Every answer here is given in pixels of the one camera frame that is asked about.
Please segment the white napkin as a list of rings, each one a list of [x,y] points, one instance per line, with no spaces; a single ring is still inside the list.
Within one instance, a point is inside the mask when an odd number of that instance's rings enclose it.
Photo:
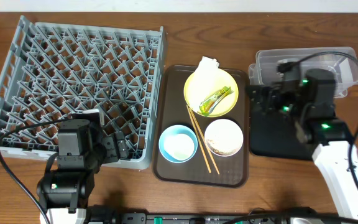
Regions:
[[[202,56],[194,76],[197,90],[209,90],[215,85],[218,67],[219,62],[215,58]]]

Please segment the white plastic cup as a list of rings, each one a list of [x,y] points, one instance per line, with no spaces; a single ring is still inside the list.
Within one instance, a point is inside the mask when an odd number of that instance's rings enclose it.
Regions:
[[[168,136],[164,143],[165,151],[178,161],[184,161],[191,157],[194,151],[194,142],[186,134]]]

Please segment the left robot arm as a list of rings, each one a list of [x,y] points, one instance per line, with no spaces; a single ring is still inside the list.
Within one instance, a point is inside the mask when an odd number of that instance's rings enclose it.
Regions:
[[[64,121],[58,131],[58,152],[50,156],[37,195],[50,223],[119,223],[114,209],[88,205],[94,176],[103,164],[126,158],[123,132],[103,134],[99,123],[88,119]]]

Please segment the green snack wrapper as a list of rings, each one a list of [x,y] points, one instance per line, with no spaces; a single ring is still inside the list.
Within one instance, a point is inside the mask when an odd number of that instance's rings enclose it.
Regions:
[[[199,105],[199,109],[202,115],[209,115],[213,112],[215,107],[222,101],[227,95],[232,93],[231,87],[224,86],[221,89],[215,91],[212,95],[206,97]]]

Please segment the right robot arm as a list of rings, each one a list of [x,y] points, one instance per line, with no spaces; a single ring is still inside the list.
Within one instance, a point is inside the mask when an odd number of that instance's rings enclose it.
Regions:
[[[251,153],[312,161],[323,175],[339,216],[358,220],[356,137],[335,113],[336,80],[313,68],[284,74],[272,86],[249,85]]]

